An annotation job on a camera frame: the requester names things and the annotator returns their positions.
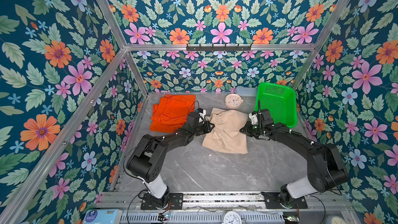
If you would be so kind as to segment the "orange shorts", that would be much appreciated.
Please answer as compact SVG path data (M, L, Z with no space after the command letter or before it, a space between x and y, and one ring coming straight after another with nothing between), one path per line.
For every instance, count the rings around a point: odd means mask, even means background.
M150 130L154 132L172 133L181 128L187 116L194 111L195 95L170 95L160 98L152 107L152 123Z

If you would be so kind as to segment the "beige shorts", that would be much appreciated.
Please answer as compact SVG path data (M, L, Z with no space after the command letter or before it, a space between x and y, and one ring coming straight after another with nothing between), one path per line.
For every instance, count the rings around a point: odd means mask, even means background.
M206 118L214 125L207 133L202 146L213 151L233 154L247 154L247 137L240 132L248 115L236 110L214 108Z

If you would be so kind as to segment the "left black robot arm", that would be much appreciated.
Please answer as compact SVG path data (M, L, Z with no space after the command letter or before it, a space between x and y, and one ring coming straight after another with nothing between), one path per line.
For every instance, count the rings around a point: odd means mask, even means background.
M208 134L215 127L205 117L206 110L199 108L189 113L186 123L173 133L164 136L146 134L134 148L125 168L144 183L154 199L169 198L170 190L160 175L166 154L189 145L196 136Z

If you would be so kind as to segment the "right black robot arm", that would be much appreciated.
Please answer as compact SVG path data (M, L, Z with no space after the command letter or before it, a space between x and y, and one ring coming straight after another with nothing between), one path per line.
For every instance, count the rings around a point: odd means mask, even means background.
M240 132L257 140L263 136L284 144L306 160L307 175L280 189L278 201L283 207L291 207L304 196L330 191L349 180L341 153L334 144L315 142L283 123L276 123L269 110L250 113Z

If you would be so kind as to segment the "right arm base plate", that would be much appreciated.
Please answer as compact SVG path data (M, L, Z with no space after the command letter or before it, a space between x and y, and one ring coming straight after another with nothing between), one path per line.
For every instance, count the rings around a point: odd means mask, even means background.
M264 197L264 202L267 209L307 209L308 205L304 197L292 198L287 192L265 192L260 194Z

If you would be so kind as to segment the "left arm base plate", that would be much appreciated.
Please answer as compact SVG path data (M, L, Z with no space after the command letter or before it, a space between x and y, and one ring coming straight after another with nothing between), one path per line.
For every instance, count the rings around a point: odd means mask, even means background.
M181 210L184 194L182 193L166 193L162 198L158 199L150 193L143 196L141 210Z

